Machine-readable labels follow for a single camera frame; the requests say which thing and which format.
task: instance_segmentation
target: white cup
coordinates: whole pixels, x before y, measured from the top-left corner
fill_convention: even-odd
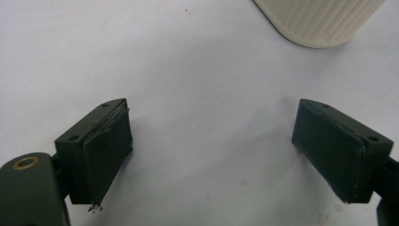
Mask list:
[[[287,39],[312,48],[350,40],[386,0],[255,0]]]

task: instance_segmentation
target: ribbed white container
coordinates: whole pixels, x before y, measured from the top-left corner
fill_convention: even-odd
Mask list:
[[[287,39],[328,48],[351,39],[386,0],[255,0]]]

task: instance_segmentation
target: white table surface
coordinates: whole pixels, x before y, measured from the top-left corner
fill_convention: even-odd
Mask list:
[[[251,0],[1,1],[0,165],[126,97],[135,153],[102,212],[66,199],[73,226],[376,225],[290,139],[307,98],[399,141],[398,11],[316,50]]]

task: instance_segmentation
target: screw hole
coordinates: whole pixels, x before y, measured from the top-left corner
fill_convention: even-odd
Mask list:
[[[39,162],[39,158],[36,156],[30,156],[23,159],[18,160],[12,166],[15,170],[25,170],[35,166]]]
[[[74,140],[77,140],[78,138],[79,138],[79,136],[73,135],[73,136],[69,137],[68,140],[69,141],[74,141]]]
[[[378,137],[369,137],[369,139],[370,139],[371,141],[374,141],[374,142],[378,142],[378,141],[379,141],[379,138],[378,138]]]

